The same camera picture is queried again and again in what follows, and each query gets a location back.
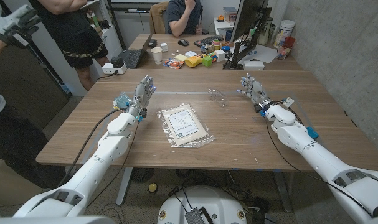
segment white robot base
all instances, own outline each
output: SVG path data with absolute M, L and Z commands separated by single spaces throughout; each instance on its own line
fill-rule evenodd
M 185 209 L 190 212 L 192 210 L 190 205 L 193 209 L 204 207 L 206 213 L 209 214 L 209 218 L 212 219 L 212 222 L 215 224 L 247 223 L 243 207 L 228 193 L 209 186 L 193 186 L 185 188 L 184 190 L 186 191 L 187 199 L 183 190 L 176 193 L 176 196 L 183 205 L 181 205 L 175 195 L 169 197 L 159 210 L 157 224 L 187 224 Z M 204 223 L 208 223 L 204 214 L 201 215 L 201 218 L 204 220 Z

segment paper document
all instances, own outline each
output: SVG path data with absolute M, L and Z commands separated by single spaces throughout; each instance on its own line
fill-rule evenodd
M 199 131 L 188 110 L 168 116 L 177 138 L 182 138 Z
M 190 105 L 182 105 L 163 111 L 166 124 L 177 146 L 197 140 L 207 135 Z
M 244 50 L 246 46 L 241 46 L 240 47 L 240 52 Z M 230 49 L 230 51 L 233 53 L 234 52 L 234 47 Z M 239 61 L 239 64 L 244 64 L 244 61 L 252 60 L 252 59 L 257 59 L 261 62 L 265 63 L 270 63 L 277 57 L 277 49 L 272 49 L 270 47 L 265 47 L 262 45 L 257 44 L 257 47 L 255 50 L 251 51 L 248 53 L 247 56 L 245 56 L 241 61 Z

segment table leg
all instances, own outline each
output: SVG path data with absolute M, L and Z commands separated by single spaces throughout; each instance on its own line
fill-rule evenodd
M 273 172 L 278 193 L 280 194 L 281 202 L 285 212 L 292 212 L 290 198 L 288 196 L 286 182 L 284 181 L 284 175 L 282 172 Z
M 117 205 L 122 205 L 122 203 L 125 200 L 125 195 L 128 192 L 128 186 L 131 180 L 132 170 L 132 167 L 125 167 L 124 175 L 122 176 L 120 191 L 118 192 L 118 196 L 115 202 Z

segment monitor stand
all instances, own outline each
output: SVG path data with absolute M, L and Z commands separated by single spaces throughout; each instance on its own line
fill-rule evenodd
M 258 26 L 255 29 L 255 32 L 253 33 L 253 35 L 251 37 L 251 42 L 249 43 L 249 45 L 244 50 L 239 52 L 241 43 L 239 43 L 239 42 L 235 43 L 232 61 L 230 63 L 228 63 L 224 69 L 236 69 L 236 70 L 243 70 L 244 69 L 243 65 L 239 64 L 239 61 L 241 61 L 241 59 L 243 59 L 245 56 L 247 56 L 247 54 L 249 54 L 251 51 L 253 51 L 256 48 L 257 40 L 258 40 L 258 38 L 261 34 L 263 27 L 265 27 L 266 20 L 269 18 L 271 11 L 272 11 L 271 8 L 263 9 L 262 17 L 260 19 Z

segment green cube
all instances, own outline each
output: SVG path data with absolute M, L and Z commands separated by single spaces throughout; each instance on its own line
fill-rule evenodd
M 206 67 L 212 65 L 212 58 L 209 56 L 206 56 L 202 59 L 202 64 L 205 65 Z

